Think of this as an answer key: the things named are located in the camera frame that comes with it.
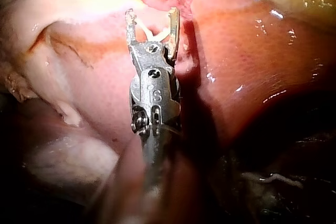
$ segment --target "screw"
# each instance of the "screw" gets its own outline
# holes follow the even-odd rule
[[[149,47],[147,47],[147,51],[150,52],[151,54],[157,52],[159,46],[156,44],[152,44]]]
[[[159,69],[154,68],[154,69],[149,70],[148,72],[148,76],[152,79],[156,79],[160,77],[160,75],[161,75],[161,72],[159,71]]]
[[[134,114],[131,123],[131,127],[134,133],[139,131],[141,128],[145,127],[147,124],[148,124],[148,118],[146,112],[138,111]]]

